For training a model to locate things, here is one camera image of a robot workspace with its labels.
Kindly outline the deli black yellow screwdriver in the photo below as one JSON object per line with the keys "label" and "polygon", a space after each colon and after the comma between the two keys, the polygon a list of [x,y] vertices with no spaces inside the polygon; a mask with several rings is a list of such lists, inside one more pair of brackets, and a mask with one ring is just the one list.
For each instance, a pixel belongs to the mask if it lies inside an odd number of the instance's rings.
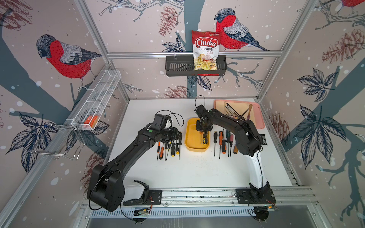
{"label": "deli black yellow screwdriver", "polygon": [[214,143],[214,156],[215,156],[215,152],[216,152],[216,143],[217,143],[217,138],[218,138],[218,132],[215,131],[213,134],[213,143]]}

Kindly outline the slim orange precision screwdriver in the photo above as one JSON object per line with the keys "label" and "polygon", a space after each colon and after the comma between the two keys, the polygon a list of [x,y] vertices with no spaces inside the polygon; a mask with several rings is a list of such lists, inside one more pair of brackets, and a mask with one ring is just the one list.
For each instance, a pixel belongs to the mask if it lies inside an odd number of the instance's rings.
{"label": "slim orange precision screwdriver", "polygon": [[160,147],[161,147],[161,142],[158,142],[158,148],[157,148],[157,159],[156,159],[156,160],[159,160]]}

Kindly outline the orange black large screwdriver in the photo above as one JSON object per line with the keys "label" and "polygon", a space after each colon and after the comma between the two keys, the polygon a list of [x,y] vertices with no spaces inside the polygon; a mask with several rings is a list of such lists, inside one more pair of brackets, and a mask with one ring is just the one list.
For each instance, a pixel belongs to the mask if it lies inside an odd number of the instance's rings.
{"label": "orange black large screwdriver", "polygon": [[220,150],[219,159],[221,158],[222,141],[223,141],[223,131],[219,131],[219,150]]}

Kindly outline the yellow storage box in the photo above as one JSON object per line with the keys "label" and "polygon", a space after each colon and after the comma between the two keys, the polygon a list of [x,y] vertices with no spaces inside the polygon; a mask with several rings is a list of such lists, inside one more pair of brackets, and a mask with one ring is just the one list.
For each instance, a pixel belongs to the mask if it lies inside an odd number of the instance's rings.
{"label": "yellow storage box", "polygon": [[200,133],[196,130],[196,122],[199,118],[191,118],[187,123],[185,134],[185,146],[191,152],[203,153],[207,151],[210,146],[210,132],[207,132],[207,144],[201,144]]}

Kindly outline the green black screwdriver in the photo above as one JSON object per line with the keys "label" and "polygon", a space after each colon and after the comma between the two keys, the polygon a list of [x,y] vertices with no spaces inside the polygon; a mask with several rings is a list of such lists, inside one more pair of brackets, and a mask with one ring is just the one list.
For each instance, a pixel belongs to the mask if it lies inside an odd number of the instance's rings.
{"label": "green black screwdriver", "polygon": [[230,148],[230,142],[231,142],[231,139],[230,139],[231,132],[226,130],[225,135],[226,135],[227,156],[229,157],[230,156],[230,151],[229,151],[230,149],[229,148]]}

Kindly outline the small orange black screwdriver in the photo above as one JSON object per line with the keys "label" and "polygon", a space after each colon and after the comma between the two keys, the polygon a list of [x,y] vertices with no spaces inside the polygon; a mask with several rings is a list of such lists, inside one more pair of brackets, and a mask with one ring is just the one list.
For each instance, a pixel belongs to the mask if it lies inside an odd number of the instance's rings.
{"label": "small orange black screwdriver", "polygon": [[227,149],[226,149],[226,140],[222,140],[221,151],[222,151],[223,154],[226,154],[226,152],[227,152]]}

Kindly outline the fat black yellow screwdriver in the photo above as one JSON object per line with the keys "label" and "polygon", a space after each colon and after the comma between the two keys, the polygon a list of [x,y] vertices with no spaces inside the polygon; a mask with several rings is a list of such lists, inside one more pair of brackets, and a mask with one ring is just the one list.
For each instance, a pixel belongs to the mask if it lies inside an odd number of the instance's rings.
{"label": "fat black yellow screwdriver", "polygon": [[175,144],[175,153],[176,153],[177,155],[179,155],[179,154],[180,154],[179,142],[176,142],[176,144]]}

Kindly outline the wooden handle black screwdriver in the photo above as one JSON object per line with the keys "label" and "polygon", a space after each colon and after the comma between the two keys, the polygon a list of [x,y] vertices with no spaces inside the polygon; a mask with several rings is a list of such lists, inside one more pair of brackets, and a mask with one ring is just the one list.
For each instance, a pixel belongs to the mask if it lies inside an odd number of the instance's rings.
{"label": "wooden handle black screwdriver", "polygon": [[234,153],[234,154],[237,154],[237,153],[238,153],[237,145],[235,145],[235,146],[234,146],[233,153]]}

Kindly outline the black long screwdriver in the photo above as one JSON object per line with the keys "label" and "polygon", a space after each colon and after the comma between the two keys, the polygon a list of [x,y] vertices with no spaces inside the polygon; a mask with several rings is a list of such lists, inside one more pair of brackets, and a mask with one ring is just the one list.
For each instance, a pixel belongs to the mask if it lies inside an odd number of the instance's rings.
{"label": "black long screwdriver", "polygon": [[179,159],[181,158],[181,145],[182,145],[182,135],[180,135],[179,138],[178,138],[178,154],[179,154]]}

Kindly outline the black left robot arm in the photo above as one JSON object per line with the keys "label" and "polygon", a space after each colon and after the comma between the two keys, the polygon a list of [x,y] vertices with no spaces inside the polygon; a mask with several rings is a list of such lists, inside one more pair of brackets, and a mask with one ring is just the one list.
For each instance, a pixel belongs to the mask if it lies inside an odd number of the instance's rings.
{"label": "black left robot arm", "polygon": [[139,180],[125,186],[124,178],[138,159],[157,142],[171,143],[182,139],[182,133],[172,126],[169,115],[155,114],[154,121],[138,131],[133,142],[115,159],[92,170],[87,189],[87,199],[109,212],[122,203],[133,201],[139,205],[154,203],[149,196],[149,186]]}

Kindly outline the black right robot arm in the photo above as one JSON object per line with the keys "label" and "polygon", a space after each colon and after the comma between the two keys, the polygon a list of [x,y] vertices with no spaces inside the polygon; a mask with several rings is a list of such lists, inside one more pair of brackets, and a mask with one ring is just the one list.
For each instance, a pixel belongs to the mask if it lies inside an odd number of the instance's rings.
{"label": "black right robot arm", "polygon": [[213,125],[218,125],[235,136],[238,151],[248,157],[251,198],[254,201],[261,200],[271,188],[261,162],[263,139],[253,121],[234,119],[217,109],[207,110],[203,105],[197,106],[194,111],[200,118],[198,131],[211,131]]}

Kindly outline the short black yellow screwdriver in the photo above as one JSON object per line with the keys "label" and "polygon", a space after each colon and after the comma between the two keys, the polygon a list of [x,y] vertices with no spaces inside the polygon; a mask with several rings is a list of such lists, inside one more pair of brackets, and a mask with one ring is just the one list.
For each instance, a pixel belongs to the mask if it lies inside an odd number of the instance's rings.
{"label": "short black yellow screwdriver", "polygon": [[203,138],[202,138],[202,143],[203,144],[207,144],[208,139],[207,139],[207,132],[203,132]]}

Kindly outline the orange box in shelf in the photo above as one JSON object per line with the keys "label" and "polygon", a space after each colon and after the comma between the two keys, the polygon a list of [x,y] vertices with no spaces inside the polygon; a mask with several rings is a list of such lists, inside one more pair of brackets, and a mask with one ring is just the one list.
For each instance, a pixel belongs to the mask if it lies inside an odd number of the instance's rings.
{"label": "orange box in shelf", "polygon": [[84,122],[84,124],[89,125],[90,127],[93,128],[97,124],[98,120],[99,116],[89,116]]}

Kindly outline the beige tray liner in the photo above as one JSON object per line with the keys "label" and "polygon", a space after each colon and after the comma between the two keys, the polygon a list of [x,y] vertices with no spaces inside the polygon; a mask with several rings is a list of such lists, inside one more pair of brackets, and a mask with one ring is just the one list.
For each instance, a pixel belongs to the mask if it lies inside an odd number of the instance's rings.
{"label": "beige tray liner", "polygon": [[[225,114],[226,116],[235,119],[241,117],[244,120],[246,120],[249,104],[251,103],[234,101],[234,100],[215,100],[214,108],[220,111],[221,113]],[[250,120],[253,121],[254,124],[256,124],[254,107],[252,108]]]}

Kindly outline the pink tray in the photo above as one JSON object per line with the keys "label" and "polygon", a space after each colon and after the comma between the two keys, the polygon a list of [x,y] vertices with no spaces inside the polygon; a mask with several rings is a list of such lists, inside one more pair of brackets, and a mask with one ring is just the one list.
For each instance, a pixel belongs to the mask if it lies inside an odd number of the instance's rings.
{"label": "pink tray", "polygon": [[221,113],[237,119],[251,120],[257,129],[264,129],[265,123],[258,103],[216,99],[214,101],[215,109]]}

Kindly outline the Chuba cassava chips bag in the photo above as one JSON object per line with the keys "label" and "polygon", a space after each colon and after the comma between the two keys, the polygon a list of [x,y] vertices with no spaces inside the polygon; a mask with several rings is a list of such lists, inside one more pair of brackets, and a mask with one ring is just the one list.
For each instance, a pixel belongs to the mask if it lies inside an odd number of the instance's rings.
{"label": "Chuba cassava chips bag", "polygon": [[191,31],[193,42],[194,70],[217,70],[220,49],[220,32]]}

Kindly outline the wooden handled knife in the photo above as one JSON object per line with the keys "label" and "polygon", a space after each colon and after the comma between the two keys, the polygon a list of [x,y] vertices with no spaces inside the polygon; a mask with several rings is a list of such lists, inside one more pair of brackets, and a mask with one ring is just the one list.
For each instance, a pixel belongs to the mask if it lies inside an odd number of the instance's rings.
{"label": "wooden handled knife", "polygon": [[249,104],[249,109],[248,109],[248,114],[247,114],[246,120],[250,120],[252,108],[253,108],[253,105]]}

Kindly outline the black wall basket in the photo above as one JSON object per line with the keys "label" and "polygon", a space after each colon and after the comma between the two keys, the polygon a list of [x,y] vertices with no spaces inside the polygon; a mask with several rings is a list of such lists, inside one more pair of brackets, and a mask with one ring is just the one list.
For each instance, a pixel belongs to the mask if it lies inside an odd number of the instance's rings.
{"label": "black wall basket", "polygon": [[193,56],[166,56],[165,71],[169,77],[224,76],[227,70],[226,56],[219,55],[215,63],[203,63]]}

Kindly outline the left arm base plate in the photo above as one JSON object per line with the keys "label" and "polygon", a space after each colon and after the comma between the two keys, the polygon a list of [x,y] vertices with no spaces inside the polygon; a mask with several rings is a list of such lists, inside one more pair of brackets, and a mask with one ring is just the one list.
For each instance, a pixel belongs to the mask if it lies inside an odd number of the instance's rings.
{"label": "left arm base plate", "polygon": [[139,199],[131,199],[123,202],[123,206],[155,206],[161,205],[162,190],[145,191]]}

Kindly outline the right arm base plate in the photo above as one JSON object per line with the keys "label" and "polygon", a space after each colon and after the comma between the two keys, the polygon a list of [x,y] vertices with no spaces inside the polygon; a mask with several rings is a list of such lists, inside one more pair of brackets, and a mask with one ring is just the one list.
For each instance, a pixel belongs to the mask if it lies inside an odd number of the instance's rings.
{"label": "right arm base plate", "polygon": [[235,196],[239,204],[276,204],[272,189],[255,191],[249,188],[236,189]]}

